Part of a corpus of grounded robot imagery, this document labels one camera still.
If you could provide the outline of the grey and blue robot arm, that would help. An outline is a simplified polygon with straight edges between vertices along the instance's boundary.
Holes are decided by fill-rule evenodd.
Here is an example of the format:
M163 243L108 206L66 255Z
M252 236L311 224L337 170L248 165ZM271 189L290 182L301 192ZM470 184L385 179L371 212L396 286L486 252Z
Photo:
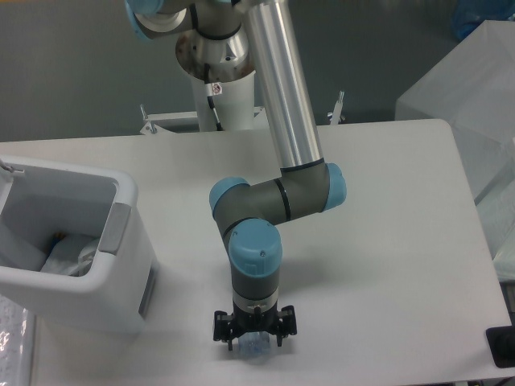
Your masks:
M281 175L257 185L226 178L210 191L233 286L233 312L214 314L213 338L231 343L248 333L278 340L295 335L294 307L278 306L277 226L341 205L347 187L340 168L323 158L287 2L128 1L126 12L144 39L195 32L208 42L233 43L243 34L242 47L221 56L249 63L257 73Z

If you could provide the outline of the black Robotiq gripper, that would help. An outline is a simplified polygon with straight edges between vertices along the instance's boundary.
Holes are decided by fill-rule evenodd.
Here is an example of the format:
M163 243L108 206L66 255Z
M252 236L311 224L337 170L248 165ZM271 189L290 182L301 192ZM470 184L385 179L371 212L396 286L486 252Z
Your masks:
M277 311L274 304L269 310L247 312L233 304L233 313L222 310L214 312L213 340L226 343L228 350L233 351L233 340L241 334L265 331L276 337L278 347L290 335L297 335L297 322L294 306L285 306Z

